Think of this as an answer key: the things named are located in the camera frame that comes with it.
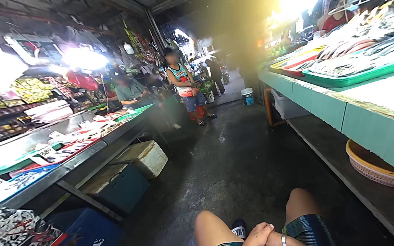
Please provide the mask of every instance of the white styrofoam cooler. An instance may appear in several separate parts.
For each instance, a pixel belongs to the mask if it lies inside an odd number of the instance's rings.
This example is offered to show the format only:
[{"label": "white styrofoam cooler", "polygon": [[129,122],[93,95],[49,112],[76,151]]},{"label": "white styrofoam cooler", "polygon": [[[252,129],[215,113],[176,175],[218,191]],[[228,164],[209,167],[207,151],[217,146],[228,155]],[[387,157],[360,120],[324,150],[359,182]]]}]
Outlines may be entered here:
[{"label": "white styrofoam cooler", "polygon": [[130,145],[112,162],[132,163],[147,179],[153,179],[159,176],[167,161],[168,157],[158,143],[150,140]]},{"label": "white styrofoam cooler", "polygon": [[283,120],[311,114],[277,90],[272,89],[271,93],[275,98],[275,108],[281,114]]}]

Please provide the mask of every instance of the human hand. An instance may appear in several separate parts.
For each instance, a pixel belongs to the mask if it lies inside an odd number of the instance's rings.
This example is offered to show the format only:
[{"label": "human hand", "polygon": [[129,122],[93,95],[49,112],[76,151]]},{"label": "human hand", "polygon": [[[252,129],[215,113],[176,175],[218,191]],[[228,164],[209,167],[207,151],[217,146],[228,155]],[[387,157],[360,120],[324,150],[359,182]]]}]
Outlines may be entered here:
[{"label": "human hand", "polygon": [[243,246],[264,246],[267,242],[267,237],[275,227],[266,222],[262,222],[253,228],[244,242]]}]

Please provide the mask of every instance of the tank top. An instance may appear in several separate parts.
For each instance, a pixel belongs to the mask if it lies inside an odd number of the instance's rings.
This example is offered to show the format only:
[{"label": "tank top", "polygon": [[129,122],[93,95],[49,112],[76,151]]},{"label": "tank top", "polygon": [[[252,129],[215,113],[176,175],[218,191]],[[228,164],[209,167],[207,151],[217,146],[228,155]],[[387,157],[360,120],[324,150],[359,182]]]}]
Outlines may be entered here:
[{"label": "tank top", "polygon": [[[170,68],[170,66],[168,66],[167,69],[172,71],[172,74],[174,74],[174,76],[176,77],[178,82],[189,82],[190,81],[187,71],[183,68],[182,64],[179,64],[178,70],[172,69],[172,68]],[[193,96],[193,89],[190,86],[189,87],[177,87],[176,85],[174,85],[174,87],[176,87],[177,93],[179,94],[179,96],[182,96],[182,97]]]}]

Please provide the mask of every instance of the green tiled counter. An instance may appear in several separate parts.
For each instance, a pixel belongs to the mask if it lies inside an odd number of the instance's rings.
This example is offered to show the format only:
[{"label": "green tiled counter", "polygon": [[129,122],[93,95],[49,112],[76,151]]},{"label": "green tiled counter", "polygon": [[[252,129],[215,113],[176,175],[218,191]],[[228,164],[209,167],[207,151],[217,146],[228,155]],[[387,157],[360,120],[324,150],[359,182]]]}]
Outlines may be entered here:
[{"label": "green tiled counter", "polygon": [[259,78],[394,166],[394,76],[338,92],[263,70]]}]

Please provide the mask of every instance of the silver bangle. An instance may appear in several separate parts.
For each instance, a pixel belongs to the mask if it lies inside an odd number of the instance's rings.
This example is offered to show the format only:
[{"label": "silver bangle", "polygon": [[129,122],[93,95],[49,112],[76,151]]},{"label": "silver bangle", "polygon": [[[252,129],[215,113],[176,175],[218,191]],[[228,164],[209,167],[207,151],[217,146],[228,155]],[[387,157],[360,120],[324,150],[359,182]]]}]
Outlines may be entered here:
[{"label": "silver bangle", "polygon": [[282,246],[287,246],[287,243],[285,242],[285,234],[282,234]]}]

